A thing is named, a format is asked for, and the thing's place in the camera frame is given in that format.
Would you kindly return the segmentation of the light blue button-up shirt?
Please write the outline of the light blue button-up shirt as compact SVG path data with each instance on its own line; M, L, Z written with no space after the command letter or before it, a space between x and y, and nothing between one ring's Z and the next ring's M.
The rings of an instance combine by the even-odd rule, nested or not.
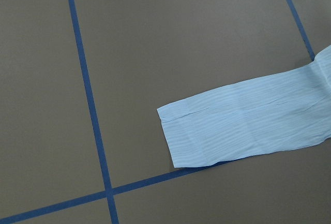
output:
M222 86L157 112L176 168L318 145L330 138L330 48L303 67Z

